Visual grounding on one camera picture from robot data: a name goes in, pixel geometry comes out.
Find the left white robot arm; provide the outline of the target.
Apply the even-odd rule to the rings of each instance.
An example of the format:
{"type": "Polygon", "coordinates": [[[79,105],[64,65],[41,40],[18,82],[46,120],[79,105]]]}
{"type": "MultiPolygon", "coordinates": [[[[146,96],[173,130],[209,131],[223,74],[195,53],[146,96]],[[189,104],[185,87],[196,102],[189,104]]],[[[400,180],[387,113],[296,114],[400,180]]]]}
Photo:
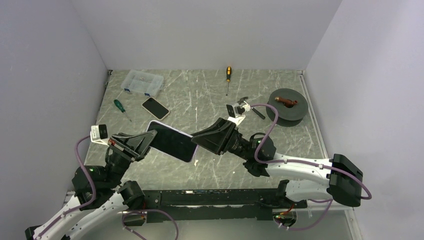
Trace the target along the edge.
{"type": "Polygon", "coordinates": [[[101,216],[145,207],[145,194],[136,181],[121,180],[131,163],[145,158],[158,132],[108,135],[106,126],[92,126],[89,139],[106,145],[105,165],[79,164],[72,179],[75,193],[46,223],[25,230],[28,240],[70,240],[99,223],[101,216]]]}

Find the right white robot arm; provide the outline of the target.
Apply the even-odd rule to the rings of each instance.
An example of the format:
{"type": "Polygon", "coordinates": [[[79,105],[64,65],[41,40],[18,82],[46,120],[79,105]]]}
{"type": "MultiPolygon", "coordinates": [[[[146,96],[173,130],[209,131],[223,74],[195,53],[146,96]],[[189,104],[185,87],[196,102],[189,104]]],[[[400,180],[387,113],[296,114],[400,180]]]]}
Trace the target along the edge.
{"type": "Polygon", "coordinates": [[[245,160],[243,166],[254,177],[281,177],[275,200],[282,208],[303,200],[334,200],[355,208],[364,200],[363,172],[342,154],[323,159],[282,155],[265,133],[245,139],[234,122],[223,118],[191,140],[216,155],[245,160]]]}

